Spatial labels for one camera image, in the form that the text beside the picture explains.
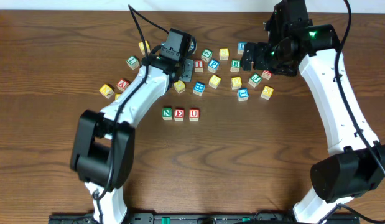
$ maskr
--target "wooden alphabet block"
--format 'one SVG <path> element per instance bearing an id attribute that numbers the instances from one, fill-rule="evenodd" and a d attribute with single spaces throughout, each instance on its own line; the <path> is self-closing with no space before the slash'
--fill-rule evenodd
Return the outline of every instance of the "wooden alphabet block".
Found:
<path id="1" fill-rule="evenodd" d="M 179 80 L 174 83 L 174 88 L 175 88 L 175 91 L 177 91 L 177 93 L 180 94 L 185 91 L 185 84 L 183 81 Z"/>
<path id="2" fill-rule="evenodd" d="M 212 59 L 207 65 L 207 70 L 209 70 L 209 72 L 216 73 L 219 66 L 220 66 L 220 63 Z"/>
<path id="3" fill-rule="evenodd" d="M 237 90 L 242 87 L 242 79 L 241 77 L 231 78 L 231 88 L 233 90 Z"/>
<path id="4" fill-rule="evenodd" d="M 174 110 L 174 120 L 175 121 L 184 121 L 184 109 L 175 109 Z"/>
<path id="5" fill-rule="evenodd" d="M 203 91 L 205 91 L 205 84 L 197 82 L 197 84 L 195 84 L 195 87 L 193 87 L 193 94 L 202 96 Z"/>
<path id="6" fill-rule="evenodd" d="M 195 72 L 203 72 L 203 60 L 196 60 L 194 67 Z"/>
<path id="7" fill-rule="evenodd" d="M 265 78 L 265 79 L 269 80 L 271 78 L 271 76 L 272 76 L 272 74 L 270 71 L 267 71 L 267 70 L 262 71 L 261 78 Z"/>
<path id="8" fill-rule="evenodd" d="M 264 89 L 262 90 L 261 97 L 266 100 L 269 100 L 273 92 L 274 92 L 273 88 L 269 86 L 265 86 Z"/>
<path id="9" fill-rule="evenodd" d="M 211 50 L 204 49 L 202 56 L 201 56 L 201 59 L 205 62 L 209 62 L 212 56 L 213 56 L 213 52 Z"/>
<path id="10" fill-rule="evenodd" d="M 239 89 L 238 90 L 238 100 L 239 101 L 245 101 L 249 98 L 249 92 L 248 89 Z"/>
<path id="11" fill-rule="evenodd" d="M 199 121 L 199 109 L 190 109 L 190 121 Z"/>
<path id="12" fill-rule="evenodd" d="M 230 52 L 228 48 L 220 49 L 220 60 L 228 60 Z"/>
<path id="13" fill-rule="evenodd" d="M 261 77 L 255 73 L 252 77 L 249 79 L 249 84 L 253 87 L 256 87 L 261 82 Z"/>
<path id="14" fill-rule="evenodd" d="M 239 72 L 240 68 L 241 68 L 241 61 L 240 60 L 232 60 L 231 72 Z"/>
<path id="15" fill-rule="evenodd" d="M 127 59 L 127 63 L 128 63 L 128 66 L 133 70 L 138 68 L 138 66 L 140 66 L 140 63 L 138 62 L 135 56 L 129 57 L 129 59 Z"/>
<path id="16" fill-rule="evenodd" d="M 197 48 L 198 48 L 198 43 L 197 43 L 197 47 L 195 47 L 195 45 L 193 44 L 193 42 L 191 41 L 191 44 L 190 44 L 190 50 L 193 50 L 192 54 L 195 54 L 195 52 L 197 51 Z"/>
<path id="17" fill-rule="evenodd" d="M 113 90 L 111 87 L 109 87 L 107 84 L 103 85 L 101 88 L 100 88 L 100 93 L 105 96 L 107 99 L 111 98 L 111 96 L 113 95 Z"/>
<path id="18" fill-rule="evenodd" d="M 150 48 L 149 48 L 149 44 L 148 44 L 148 41 L 145 41 L 145 44 L 147 45 L 147 51 L 148 53 L 151 52 Z M 140 50 L 141 50 L 141 53 L 143 55 L 145 55 L 145 50 L 144 50 L 144 44 L 142 42 L 138 43 L 138 46 L 140 47 Z"/>
<path id="19" fill-rule="evenodd" d="M 162 117 L 165 121 L 171 121 L 173 120 L 173 111 L 171 108 L 163 108 L 162 110 Z"/>
<path id="20" fill-rule="evenodd" d="M 238 54 L 243 54 L 245 45 L 246 45 L 246 42 L 239 42 L 238 43 Z"/>
<path id="21" fill-rule="evenodd" d="M 121 79 L 116 86 L 120 91 L 125 91 L 126 88 L 129 86 L 129 82 L 124 79 Z"/>
<path id="22" fill-rule="evenodd" d="M 209 85 L 213 88 L 217 88 L 218 85 L 220 84 L 220 81 L 221 81 L 221 78 L 216 76 L 216 75 L 213 75 L 210 80 L 209 80 Z"/>

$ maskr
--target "wooden table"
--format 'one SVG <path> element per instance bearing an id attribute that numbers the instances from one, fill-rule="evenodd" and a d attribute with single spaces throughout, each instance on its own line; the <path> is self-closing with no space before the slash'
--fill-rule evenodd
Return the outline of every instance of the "wooden table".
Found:
<path id="1" fill-rule="evenodd" d="M 269 13 L 144 12 L 161 26 L 182 29 L 204 48 L 265 42 Z M 331 23 L 340 38 L 346 14 L 311 14 Z M 141 22 L 151 46 L 166 34 Z M 113 101 L 98 89 L 120 78 L 133 80 L 126 65 L 142 58 L 128 12 L 0 11 L 0 223 L 46 223 L 52 213 L 86 213 L 91 197 L 69 168 L 79 116 Z M 345 63 L 361 109 L 385 143 L 385 15 L 355 14 Z M 253 72 L 230 72 L 221 62 L 219 88 L 193 94 L 174 89 L 154 103 L 137 128 L 134 167 L 124 185 L 129 208 L 157 213 L 250 213 L 287 210 L 310 188 L 310 167 L 326 158 L 323 125 L 309 88 L 297 77 L 275 76 L 253 89 Z M 238 102 L 230 78 L 249 88 Z M 264 85 L 275 92 L 260 99 Z M 164 106 L 200 108 L 199 122 L 163 121 Z M 350 205 L 372 218 L 385 217 L 385 183 Z"/>

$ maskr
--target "n block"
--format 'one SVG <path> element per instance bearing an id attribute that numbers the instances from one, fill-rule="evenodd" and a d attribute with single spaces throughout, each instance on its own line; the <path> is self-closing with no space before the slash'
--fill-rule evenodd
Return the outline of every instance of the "n block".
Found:
<path id="1" fill-rule="evenodd" d="M 205 91 L 205 84 L 197 83 L 195 84 L 195 87 L 193 87 L 193 94 L 202 96 L 203 91 Z"/>
<path id="2" fill-rule="evenodd" d="M 185 84 L 183 81 L 179 80 L 174 83 L 174 88 L 175 88 L 175 91 L 177 91 L 177 93 L 182 93 L 185 91 Z"/>
<path id="3" fill-rule="evenodd" d="M 241 77 L 234 77 L 231 79 L 231 88 L 233 90 L 237 90 L 242 87 L 242 79 Z"/>
<path id="4" fill-rule="evenodd" d="M 241 61 L 240 60 L 232 60 L 231 72 L 239 72 L 240 68 L 241 68 Z"/>
<path id="5" fill-rule="evenodd" d="M 239 101 L 245 101 L 249 98 L 249 92 L 248 89 L 239 89 L 238 90 L 238 100 Z"/>
<path id="6" fill-rule="evenodd" d="M 262 72 L 261 78 L 270 79 L 271 76 L 272 76 L 271 72 L 265 70 L 265 71 Z"/>
<path id="7" fill-rule="evenodd" d="M 126 80 L 121 79 L 116 86 L 120 91 L 125 91 L 129 86 L 129 83 Z"/>
<path id="8" fill-rule="evenodd" d="M 163 108 L 162 110 L 162 117 L 165 121 L 171 121 L 173 120 L 173 111 L 171 108 Z"/>
<path id="9" fill-rule="evenodd" d="M 266 99 L 266 100 L 269 100 L 269 98 L 272 96 L 273 92 L 274 92 L 273 88 L 271 88 L 269 86 L 265 86 L 264 89 L 262 90 L 261 97 Z"/>
<path id="10" fill-rule="evenodd" d="M 196 60 L 194 63 L 195 72 L 203 72 L 203 60 Z"/>
<path id="11" fill-rule="evenodd" d="M 252 77 L 249 79 L 249 84 L 253 87 L 256 87 L 261 82 L 261 77 L 255 73 Z"/>
<path id="12" fill-rule="evenodd" d="M 135 56 L 129 57 L 129 59 L 127 59 L 127 63 L 128 63 L 128 66 L 133 70 L 136 69 L 138 66 L 140 66 Z"/>
<path id="13" fill-rule="evenodd" d="M 201 58 L 205 62 L 209 62 L 212 56 L 213 56 L 213 52 L 211 50 L 204 49 Z"/>
<path id="14" fill-rule="evenodd" d="M 209 72 L 216 73 L 219 66 L 220 66 L 220 63 L 212 59 L 207 65 L 207 70 L 209 70 Z"/>
<path id="15" fill-rule="evenodd" d="M 238 54 L 243 54 L 245 45 L 246 45 L 246 42 L 239 42 L 238 43 Z"/>
<path id="16" fill-rule="evenodd" d="M 199 121 L 199 109 L 190 109 L 190 121 Z"/>
<path id="17" fill-rule="evenodd" d="M 184 109 L 175 109 L 174 110 L 174 120 L 183 121 L 184 120 Z"/>
<path id="18" fill-rule="evenodd" d="M 220 60 L 228 60 L 230 52 L 228 48 L 220 49 Z"/>
<path id="19" fill-rule="evenodd" d="M 217 88 L 218 85 L 220 84 L 220 81 L 221 81 L 221 78 L 216 76 L 216 75 L 213 75 L 210 80 L 209 80 L 209 85 L 213 88 Z"/>
<path id="20" fill-rule="evenodd" d="M 151 52 L 150 48 L 149 48 L 149 44 L 148 44 L 148 41 L 145 41 L 145 44 L 147 45 L 147 51 L 148 53 Z M 144 50 L 144 44 L 142 42 L 138 43 L 138 46 L 140 47 L 140 50 L 141 50 L 141 53 L 143 55 L 145 55 L 145 50 Z"/>
<path id="21" fill-rule="evenodd" d="M 101 88 L 100 88 L 100 93 L 105 96 L 107 99 L 111 98 L 111 96 L 113 95 L 113 90 L 111 87 L 109 87 L 107 84 L 103 85 Z"/>

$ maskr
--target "yellow block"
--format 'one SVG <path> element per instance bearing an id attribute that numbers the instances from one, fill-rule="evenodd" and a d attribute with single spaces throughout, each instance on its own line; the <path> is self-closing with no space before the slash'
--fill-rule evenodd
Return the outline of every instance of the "yellow block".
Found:
<path id="1" fill-rule="evenodd" d="M 148 41 L 145 41 L 145 44 L 147 45 L 147 51 L 148 51 L 148 53 L 151 52 L 151 50 L 149 49 Z M 143 44 L 142 42 L 140 42 L 140 43 L 138 43 L 138 46 L 140 46 L 141 53 L 142 53 L 143 55 L 145 55 L 144 44 Z"/>
<path id="2" fill-rule="evenodd" d="M 261 97 L 268 100 L 273 94 L 273 92 L 274 92 L 273 88 L 269 86 L 265 86 L 264 89 L 262 90 Z"/>
<path id="3" fill-rule="evenodd" d="M 177 93 L 182 93 L 185 91 L 185 84 L 183 81 L 179 80 L 174 83 L 174 88 L 175 88 L 175 91 L 177 91 Z"/>
<path id="4" fill-rule="evenodd" d="M 228 60 L 228 56 L 230 56 L 228 48 L 220 49 L 220 60 Z"/>
<path id="5" fill-rule="evenodd" d="M 220 84 L 220 81 L 221 81 L 221 78 L 216 76 L 216 75 L 213 75 L 211 78 L 210 78 L 210 81 L 209 81 L 209 85 L 213 88 L 217 88 L 218 85 Z"/>
<path id="6" fill-rule="evenodd" d="M 242 86 L 242 79 L 241 77 L 234 77 L 231 79 L 231 86 L 233 90 L 236 90 L 238 88 L 241 88 Z"/>
<path id="7" fill-rule="evenodd" d="M 113 90 L 111 87 L 109 87 L 107 84 L 103 85 L 101 88 L 100 88 L 100 93 L 107 97 L 108 99 L 113 95 Z"/>

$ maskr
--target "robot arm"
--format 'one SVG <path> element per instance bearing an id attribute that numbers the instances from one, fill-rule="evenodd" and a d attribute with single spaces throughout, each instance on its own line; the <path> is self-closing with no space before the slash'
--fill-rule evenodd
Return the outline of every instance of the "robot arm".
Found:
<path id="1" fill-rule="evenodd" d="M 304 0 L 282 0 L 274 8 L 265 30 L 268 43 L 247 43 L 243 70 L 269 70 L 275 75 L 295 76 L 299 71 L 317 104 L 328 141 L 330 157 L 311 168 L 313 187 L 294 207 L 298 222 L 318 223 L 337 204 L 347 203 L 374 190 L 383 173 L 357 135 L 335 81 L 336 49 L 340 41 L 330 25 L 313 26 Z M 341 84 L 361 132 L 385 169 L 385 145 L 367 124 L 348 81 L 341 55 Z"/>
<path id="2" fill-rule="evenodd" d="M 73 145 L 71 169 L 78 173 L 90 194 L 101 195 L 108 181 L 109 170 L 113 167 L 113 178 L 110 189 L 97 202 L 94 219 L 101 223 L 122 223 L 127 214 L 127 206 L 123 201 L 123 184 L 131 171 L 134 157 L 134 128 L 144 117 L 152 104 L 181 79 L 189 82 L 192 76 L 193 60 L 187 57 L 196 50 L 195 38 L 182 31 L 171 29 L 164 46 L 155 47 L 148 60 L 143 59 L 136 79 L 126 91 L 99 113 L 86 110 L 80 117 L 75 143 Z M 119 106 L 124 105 L 121 114 L 114 124 Z M 112 139 L 113 126 L 116 125 L 114 152 L 109 147 L 95 141 L 95 138 Z"/>
<path id="3" fill-rule="evenodd" d="M 113 121 L 119 105 L 126 99 L 126 97 L 142 82 L 145 75 L 146 66 L 142 66 L 137 74 L 136 79 L 124 91 L 124 93 L 109 106 L 103 108 L 100 113 L 103 114 L 104 119 Z M 152 104 L 162 95 L 164 95 L 169 87 L 169 76 L 163 70 L 149 66 L 148 78 L 146 82 L 138 89 L 138 91 L 130 98 L 123 108 L 123 113 L 118 119 L 118 123 L 126 122 L 131 127 L 137 127 L 138 123 L 144 117 Z M 112 135 L 105 134 L 105 138 L 111 139 Z M 128 155 L 127 163 L 128 170 L 131 170 L 133 155 Z M 85 182 L 90 194 L 96 190 L 101 194 L 104 188 L 94 182 Z M 100 200 L 100 208 L 98 208 L 97 201 L 93 200 L 95 213 L 93 215 L 95 220 L 100 220 L 100 214 L 103 214 L 103 223 L 121 223 L 127 214 L 127 206 L 123 201 L 123 187 L 114 188 L 108 192 Z"/>

